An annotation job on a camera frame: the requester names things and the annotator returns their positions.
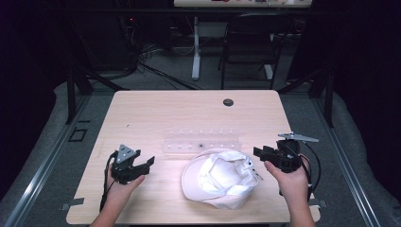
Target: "human hand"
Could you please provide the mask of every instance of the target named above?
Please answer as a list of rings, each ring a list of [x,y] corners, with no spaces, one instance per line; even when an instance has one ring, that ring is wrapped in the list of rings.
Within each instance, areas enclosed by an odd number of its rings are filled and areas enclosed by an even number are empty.
[[[112,177],[112,165],[109,165],[107,176],[107,200],[100,214],[96,217],[91,226],[114,226],[121,211],[127,205],[132,191],[145,179],[142,175],[128,184],[115,183]]]
[[[266,170],[277,180],[283,197],[286,199],[291,219],[291,227],[315,226],[309,205],[307,204],[308,181],[303,167],[294,172],[285,173],[271,162],[265,162]]]
[[[307,161],[301,158],[306,167]],[[300,166],[290,173],[282,172],[269,161],[265,162],[266,170],[277,180],[281,193],[287,202],[303,199],[307,201],[308,181],[304,169]]]
[[[139,186],[139,184],[141,184],[141,182],[145,179],[145,176],[142,175],[127,184],[117,183],[112,177],[112,167],[113,165],[109,165],[107,188],[110,188],[110,190],[107,193],[105,207],[111,206],[113,209],[117,209],[121,212],[130,199],[132,191]]]

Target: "white desk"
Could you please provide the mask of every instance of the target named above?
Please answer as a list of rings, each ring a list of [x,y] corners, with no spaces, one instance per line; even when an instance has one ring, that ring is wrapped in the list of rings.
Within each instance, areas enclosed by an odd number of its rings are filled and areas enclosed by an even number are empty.
[[[230,98],[234,105],[223,105]],[[187,200],[181,189],[184,166],[193,154],[163,152],[165,129],[234,129],[242,151],[253,157],[260,181],[238,210],[219,210]],[[150,174],[133,192],[117,223],[129,224],[228,224],[289,222],[287,204],[278,184],[253,156],[253,147],[276,147],[280,132],[290,127],[274,91],[127,91],[117,92],[107,112],[94,149],[67,215],[70,224],[89,224],[98,214],[103,170],[120,144],[142,150],[134,165],[155,156]],[[311,207],[315,220],[318,208]]]
[[[175,7],[185,8],[309,8],[312,0],[267,0],[266,2],[256,2],[255,0],[174,0]]]

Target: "white baseball cap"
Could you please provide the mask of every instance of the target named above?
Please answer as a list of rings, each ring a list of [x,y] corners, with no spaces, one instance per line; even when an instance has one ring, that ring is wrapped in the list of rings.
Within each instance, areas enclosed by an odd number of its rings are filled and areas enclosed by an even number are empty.
[[[218,209],[240,208],[259,178],[251,158],[227,148],[212,148],[195,156],[184,168],[183,194]]]

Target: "dark background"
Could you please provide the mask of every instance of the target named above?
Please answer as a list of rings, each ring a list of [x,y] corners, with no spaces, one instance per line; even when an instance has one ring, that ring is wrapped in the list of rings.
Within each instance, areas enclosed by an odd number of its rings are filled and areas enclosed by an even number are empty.
[[[124,7],[113,1],[69,1],[72,7]],[[171,7],[172,1],[131,1],[151,8]],[[73,18],[49,15],[42,7],[58,1],[2,1],[0,3],[0,170],[1,198],[32,151],[54,106],[53,90],[66,81],[71,61],[90,69],[135,68],[135,54],[115,17]],[[312,17],[305,30],[288,78],[307,76],[336,58],[335,91],[344,99],[362,134],[368,163],[376,178],[401,201],[401,3],[314,0],[313,11],[347,12],[342,18]],[[169,48],[168,18],[141,18],[142,35]],[[108,27],[110,32],[98,33]],[[337,41],[346,37],[340,49]],[[95,53],[88,53],[85,45]]]

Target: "desk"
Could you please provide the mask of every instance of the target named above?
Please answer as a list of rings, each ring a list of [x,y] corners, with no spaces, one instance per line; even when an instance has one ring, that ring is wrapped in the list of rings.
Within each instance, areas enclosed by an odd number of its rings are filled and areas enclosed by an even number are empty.
[[[230,98],[233,106],[223,105]],[[264,180],[238,210],[219,210],[187,200],[181,188],[184,166],[193,154],[163,152],[165,130],[234,129],[242,151],[251,155],[255,170]],[[150,174],[134,191],[117,223],[217,224],[289,222],[287,204],[279,196],[275,179],[253,156],[253,147],[276,147],[280,132],[290,127],[280,97],[274,91],[123,91],[114,95],[91,157],[71,206],[70,224],[89,224],[98,214],[103,170],[120,144],[142,150],[134,165],[155,156]],[[315,220],[318,208],[311,207]]]
[[[255,0],[174,0],[175,7],[194,7],[194,8],[309,8],[312,0],[267,0],[257,2]]]
[[[266,2],[256,2],[255,0],[231,0],[212,1],[212,0],[174,0],[174,7],[179,8],[310,8],[312,0],[267,0]],[[194,20],[194,62],[192,66],[192,79],[198,80],[200,77],[201,52],[199,49],[199,22],[198,17]],[[271,66],[265,65],[266,77],[271,79]]]

